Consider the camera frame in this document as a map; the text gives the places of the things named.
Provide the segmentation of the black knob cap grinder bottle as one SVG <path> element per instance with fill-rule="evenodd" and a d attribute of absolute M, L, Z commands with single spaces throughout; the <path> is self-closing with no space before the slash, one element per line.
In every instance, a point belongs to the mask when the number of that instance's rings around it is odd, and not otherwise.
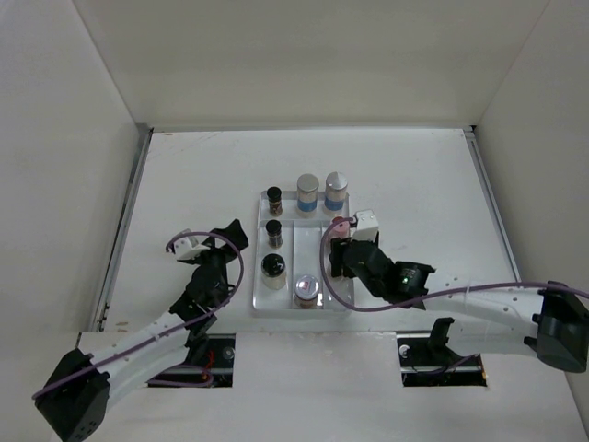
<path fill-rule="evenodd" d="M 271 290 L 280 290 L 286 286 L 287 272 L 284 258 L 277 253 L 269 253 L 260 264 L 261 280 Z"/>

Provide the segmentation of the pink cap seasoning bottle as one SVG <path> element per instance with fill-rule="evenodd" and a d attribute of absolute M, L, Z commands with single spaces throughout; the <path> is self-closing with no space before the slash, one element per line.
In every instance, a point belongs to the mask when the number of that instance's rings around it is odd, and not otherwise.
<path fill-rule="evenodd" d="M 351 222 L 346 217 L 334 217 L 329 227 L 328 242 L 333 239 L 347 239 L 351 236 Z"/>

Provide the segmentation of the white lid orange label jar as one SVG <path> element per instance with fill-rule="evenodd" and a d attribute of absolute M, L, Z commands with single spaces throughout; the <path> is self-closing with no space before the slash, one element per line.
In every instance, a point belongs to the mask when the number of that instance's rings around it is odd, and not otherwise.
<path fill-rule="evenodd" d="M 315 308 L 318 304 L 319 281 L 311 274 L 301 275 L 294 284 L 294 303 L 299 308 Z"/>

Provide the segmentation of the small black cap spice bottle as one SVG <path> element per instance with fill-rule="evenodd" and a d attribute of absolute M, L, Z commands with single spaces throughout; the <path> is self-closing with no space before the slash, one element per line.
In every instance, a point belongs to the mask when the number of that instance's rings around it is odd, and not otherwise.
<path fill-rule="evenodd" d="M 283 212 L 282 190 L 277 186 L 271 186 L 266 191 L 269 204 L 269 212 L 272 216 L 280 216 Z"/>

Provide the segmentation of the blue label sago jar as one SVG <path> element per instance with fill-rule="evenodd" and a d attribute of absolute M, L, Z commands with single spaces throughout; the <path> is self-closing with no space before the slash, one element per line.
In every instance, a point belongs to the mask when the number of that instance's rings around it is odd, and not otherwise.
<path fill-rule="evenodd" d="M 342 210 L 347 196 L 348 180 L 342 172 L 333 171 L 326 178 L 325 208 L 338 213 Z"/>

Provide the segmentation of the silver lid beige jar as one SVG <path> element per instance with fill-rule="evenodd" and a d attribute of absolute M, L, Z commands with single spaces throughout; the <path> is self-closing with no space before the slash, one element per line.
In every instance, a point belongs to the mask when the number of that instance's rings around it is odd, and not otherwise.
<path fill-rule="evenodd" d="M 318 178 L 311 173 L 306 173 L 298 178 L 296 185 L 297 211 L 302 217 L 310 217 L 316 212 L 318 206 Z"/>

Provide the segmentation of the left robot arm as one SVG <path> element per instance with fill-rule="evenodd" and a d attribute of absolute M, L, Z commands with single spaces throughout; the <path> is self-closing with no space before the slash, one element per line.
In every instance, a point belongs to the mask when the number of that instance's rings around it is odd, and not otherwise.
<path fill-rule="evenodd" d="M 230 283 L 227 266 L 242 263 L 248 245 L 239 220 L 209 232 L 184 230 L 169 241 L 167 252 L 195 268 L 180 297 L 140 331 L 107 348 L 68 352 L 33 394 L 35 407 L 60 440 L 88 439 L 131 391 L 169 368 L 203 362 L 215 314 L 239 288 Z"/>

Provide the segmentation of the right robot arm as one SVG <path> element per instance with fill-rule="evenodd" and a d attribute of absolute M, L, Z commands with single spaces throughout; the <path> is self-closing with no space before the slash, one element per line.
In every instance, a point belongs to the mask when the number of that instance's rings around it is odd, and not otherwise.
<path fill-rule="evenodd" d="M 384 300 L 381 310 L 441 311 L 427 341 L 437 364 L 458 355 L 531 355 L 543 364 L 583 373 L 588 364 L 587 293 L 548 281 L 477 285 L 438 278 L 418 262 L 394 262 L 377 243 L 334 238 L 321 247 L 323 275 L 356 278 Z"/>

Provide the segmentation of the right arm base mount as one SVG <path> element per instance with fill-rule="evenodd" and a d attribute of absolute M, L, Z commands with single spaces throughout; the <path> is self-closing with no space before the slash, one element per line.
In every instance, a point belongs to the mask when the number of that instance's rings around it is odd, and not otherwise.
<path fill-rule="evenodd" d="M 447 343 L 451 318 L 438 319 L 430 331 L 396 335 L 401 382 L 406 388 L 486 387 L 479 355 L 462 356 Z"/>

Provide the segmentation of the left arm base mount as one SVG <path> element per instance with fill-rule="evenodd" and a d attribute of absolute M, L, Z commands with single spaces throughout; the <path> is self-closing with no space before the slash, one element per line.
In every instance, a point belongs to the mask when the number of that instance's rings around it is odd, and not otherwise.
<path fill-rule="evenodd" d="M 147 382 L 149 388 L 231 388 L 236 358 L 236 335 L 208 330 L 213 321 L 195 325 L 187 341 L 184 361 Z"/>

